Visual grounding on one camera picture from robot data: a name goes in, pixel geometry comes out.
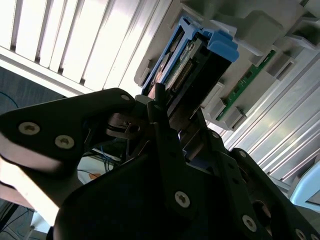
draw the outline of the circuit board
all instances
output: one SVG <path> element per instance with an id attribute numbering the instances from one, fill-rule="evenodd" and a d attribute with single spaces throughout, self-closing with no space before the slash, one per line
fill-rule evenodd
<path id="1" fill-rule="evenodd" d="M 171 69 L 169 75 L 167 76 L 164 85 L 165 88 L 168 90 L 170 89 L 174 83 L 176 82 L 176 80 L 178 78 L 180 78 L 180 75 L 186 76 L 185 71 L 187 70 L 185 67 L 189 66 L 190 64 L 188 63 L 188 60 L 190 59 L 190 55 L 195 47 L 195 40 L 191 40 L 187 43 L 187 45 L 185 46 L 183 52 L 181 53 L 180 57 L 176 60 L 176 63 L 174 64 L 173 68 Z"/>
<path id="2" fill-rule="evenodd" d="M 257 77 L 261 70 L 267 65 L 271 58 L 276 54 L 276 51 L 271 50 L 265 59 L 260 63 L 259 66 L 251 65 L 249 70 L 244 74 L 244 76 L 237 82 L 235 87 L 232 89 L 230 94 L 223 99 L 224 104 L 226 105 L 219 116 L 216 118 L 219 121 L 228 109 L 234 104 L 238 97 L 243 93 L 243 91 L 249 86 L 249 84 Z"/>

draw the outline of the bolt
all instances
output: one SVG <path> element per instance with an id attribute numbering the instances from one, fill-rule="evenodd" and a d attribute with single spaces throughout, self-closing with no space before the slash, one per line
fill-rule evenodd
<path id="1" fill-rule="evenodd" d="M 34 122 L 26 121 L 19 125 L 18 127 L 20 133 L 25 135 L 35 135 L 40 132 L 40 127 Z"/>
<path id="2" fill-rule="evenodd" d="M 60 135 L 55 138 L 55 145 L 61 149 L 71 149 L 75 145 L 72 137 L 67 135 Z"/>
<path id="3" fill-rule="evenodd" d="M 124 99 L 124 100 L 127 100 L 127 101 L 129 101 L 130 100 L 130 97 L 128 97 L 127 95 L 121 95 L 121 97 Z"/>
<path id="4" fill-rule="evenodd" d="M 245 152 L 244 152 L 244 151 L 239 151 L 239 153 L 240 153 L 240 155 L 241 155 L 242 157 L 244 157 L 244 158 L 246 158 L 246 157 L 247 157 L 247 155 L 245 154 Z"/>
<path id="5" fill-rule="evenodd" d="M 300 240 L 306 240 L 305 234 L 300 229 L 296 228 L 295 233 L 299 237 Z"/>
<path id="6" fill-rule="evenodd" d="M 251 231 L 251 232 L 256 232 L 257 231 L 257 225 L 255 221 L 249 217 L 248 215 L 243 215 L 242 221 L 244 225 Z"/>
<path id="7" fill-rule="evenodd" d="M 219 134 L 218 134 L 218 133 L 216 133 L 215 131 L 213 131 L 213 132 L 212 132 L 212 135 L 213 135 L 216 139 L 218 139 L 218 138 L 219 138 Z"/>
<path id="8" fill-rule="evenodd" d="M 190 206 L 190 199 L 187 194 L 183 191 L 177 191 L 174 194 L 175 201 L 183 208 L 188 208 Z"/>
<path id="9" fill-rule="evenodd" d="M 312 239 L 312 240 L 319 240 L 319 238 L 318 238 L 316 235 L 314 235 L 314 234 L 311 234 L 311 239 Z"/>

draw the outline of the blue drive tray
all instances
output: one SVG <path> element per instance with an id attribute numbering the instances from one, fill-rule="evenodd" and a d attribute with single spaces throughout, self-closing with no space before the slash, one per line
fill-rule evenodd
<path id="1" fill-rule="evenodd" d="M 164 83 L 167 76 L 169 75 L 171 69 L 175 65 L 176 61 L 179 59 L 181 53 L 183 52 L 184 48 L 186 47 L 187 43 L 192 39 L 196 38 L 196 33 L 202 35 L 204 38 L 208 39 L 206 48 L 211 52 L 229 60 L 230 62 L 235 62 L 238 57 L 239 53 L 237 51 L 238 45 L 233 42 L 233 37 L 228 33 L 218 30 L 214 31 L 211 29 L 203 28 L 200 24 L 193 21 L 189 17 L 183 16 L 180 20 L 178 25 L 176 26 L 168 44 L 166 45 L 165 49 L 163 50 L 161 56 L 159 57 L 158 61 L 156 62 L 152 72 L 148 76 L 147 80 L 145 81 L 142 94 L 148 95 L 149 94 L 149 86 L 152 80 L 155 77 L 155 74 L 160 67 L 162 60 L 164 59 L 165 55 L 170 51 L 170 47 L 172 42 L 178 37 L 178 34 L 181 32 L 181 28 L 183 30 L 183 36 L 179 41 L 175 51 L 173 52 L 170 60 L 166 64 L 165 69 L 162 72 L 160 77 L 159 83 Z"/>

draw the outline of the green circuit board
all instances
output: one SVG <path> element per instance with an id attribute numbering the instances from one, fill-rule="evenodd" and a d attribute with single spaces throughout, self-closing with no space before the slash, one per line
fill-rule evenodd
<path id="1" fill-rule="evenodd" d="M 219 121 L 229 110 L 232 104 L 238 99 L 238 97 L 243 93 L 243 91 L 249 86 L 249 84 L 257 77 L 261 70 L 267 65 L 267 63 L 272 59 L 276 54 L 276 51 L 271 50 L 265 59 L 260 63 L 259 66 L 251 65 L 249 70 L 244 74 L 244 76 L 237 82 L 235 87 L 232 89 L 230 94 L 223 99 L 225 108 L 216 118 Z"/>

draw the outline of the silver screw head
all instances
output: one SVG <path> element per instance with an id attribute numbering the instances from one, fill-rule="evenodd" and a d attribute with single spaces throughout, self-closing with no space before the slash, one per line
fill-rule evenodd
<path id="1" fill-rule="evenodd" d="M 300 240 L 307 240 L 306 235 L 304 234 L 303 231 L 301 231 L 300 229 L 296 228 L 295 229 L 295 234 L 298 236 L 298 238 Z"/>
<path id="2" fill-rule="evenodd" d="M 218 138 L 219 138 L 219 134 L 218 134 L 218 133 L 216 133 L 215 131 L 213 131 L 213 132 L 212 132 L 212 136 L 214 136 L 216 139 L 218 139 Z"/>
<path id="3" fill-rule="evenodd" d="M 40 127 L 34 122 L 26 121 L 19 125 L 18 127 L 20 133 L 25 135 L 36 135 L 40 132 Z"/>
<path id="4" fill-rule="evenodd" d="M 188 208 L 190 206 L 190 199 L 187 194 L 183 191 L 177 191 L 174 194 L 175 201 L 183 208 Z"/>
<path id="5" fill-rule="evenodd" d="M 130 97 L 128 97 L 127 95 L 124 95 L 124 94 L 121 95 L 121 98 L 123 98 L 126 101 L 130 100 Z"/>
<path id="6" fill-rule="evenodd" d="M 74 139 L 68 135 L 57 136 L 54 143 L 61 149 L 71 149 L 75 145 Z"/>
<path id="7" fill-rule="evenodd" d="M 311 234 L 311 239 L 312 239 L 312 240 L 319 240 L 319 238 L 318 238 L 316 235 L 314 235 L 314 234 Z"/>
<path id="8" fill-rule="evenodd" d="M 240 153 L 240 155 L 241 155 L 243 158 L 246 158 L 246 157 L 247 157 L 247 155 L 245 154 L 244 151 L 239 151 L 239 153 Z"/>
<path id="9" fill-rule="evenodd" d="M 257 225 L 255 221 L 249 217 L 248 215 L 243 215 L 242 221 L 244 225 L 251 231 L 251 232 L 256 232 L 257 231 Z"/>

